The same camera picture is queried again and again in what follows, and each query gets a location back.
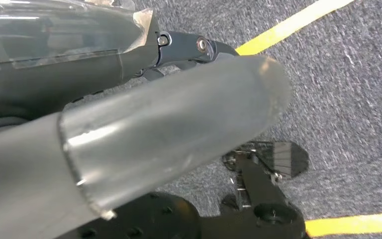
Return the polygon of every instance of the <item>yellow line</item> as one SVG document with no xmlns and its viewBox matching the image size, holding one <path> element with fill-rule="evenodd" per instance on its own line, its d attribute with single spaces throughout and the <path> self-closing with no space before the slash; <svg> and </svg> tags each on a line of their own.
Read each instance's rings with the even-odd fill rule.
<svg viewBox="0 0 382 239">
<path fill-rule="evenodd" d="M 382 214 L 317 219 L 306 221 L 305 226 L 310 237 L 382 233 Z"/>
<path fill-rule="evenodd" d="M 260 53 L 313 21 L 353 1 L 354 0 L 318 0 L 302 11 L 236 48 L 236 51 L 240 55 Z M 305 226 L 310 237 L 382 233 L 382 214 L 310 220 L 305 222 Z"/>
<path fill-rule="evenodd" d="M 348 5 L 354 0 L 318 0 L 307 8 L 280 22 L 256 38 L 236 48 L 240 55 L 254 55 L 282 41 L 292 33 L 322 16 Z"/>
</svg>

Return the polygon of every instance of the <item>gray carpet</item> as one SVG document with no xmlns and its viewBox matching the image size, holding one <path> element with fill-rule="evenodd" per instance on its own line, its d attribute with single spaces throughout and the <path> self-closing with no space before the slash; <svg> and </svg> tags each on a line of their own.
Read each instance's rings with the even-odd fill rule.
<svg viewBox="0 0 382 239">
<path fill-rule="evenodd" d="M 138 9 L 153 8 L 162 29 L 200 33 L 236 47 L 314 0 L 135 2 Z M 307 219 L 382 213 L 382 0 L 355 1 L 263 54 L 285 65 L 293 101 L 260 138 L 292 140 L 310 154 L 310 169 L 283 182 L 284 192 Z M 161 190 L 190 200 L 202 215 L 217 215 L 219 200 L 232 191 L 229 177 L 216 161 Z"/>
</svg>

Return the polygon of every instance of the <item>bolt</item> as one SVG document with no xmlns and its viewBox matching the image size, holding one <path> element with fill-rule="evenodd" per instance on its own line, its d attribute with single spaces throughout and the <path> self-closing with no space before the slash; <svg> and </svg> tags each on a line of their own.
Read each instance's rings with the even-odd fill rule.
<svg viewBox="0 0 382 239">
<path fill-rule="evenodd" d="M 197 49 L 200 52 L 206 52 L 207 50 L 207 40 L 204 37 L 199 37 L 197 40 Z"/>
<path fill-rule="evenodd" d="M 278 182 L 280 182 L 283 179 L 283 176 L 280 173 L 275 172 L 274 174 L 270 175 L 270 178 L 271 178 L 273 184 L 277 184 Z"/>
<path fill-rule="evenodd" d="M 236 158 L 235 155 L 224 155 L 222 157 L 223 164 L 226 166 L 227 169 L 231 171 L 235 171 L 236 166 Z"/>
<path fill-rule="evenodd" d="M 116 218 L 116 213 L 114 211 L 112 211 L 112 210 L 110 210 L 110 211 L 103 211 L 100 214 L 100 217 L 105 219 L 106 221 L 109 221 L 112 218 Z"/>
<path fill-rule="evenodd" d="M 159 46 L 166 46 L 166 45 L 169 44 L 169 39 L 168 39 L 166 36 L 164 36 L 164 35 L 159 36 L 159 37 L 157 38 L 157 44 L 158 44 Z"/>
<path fill-rule="evenodd" d="M 137 73 L 135 73 L 134 78 L 142 77 L 144 75 L 144 69 L 141 69 Z"/>
</svg>

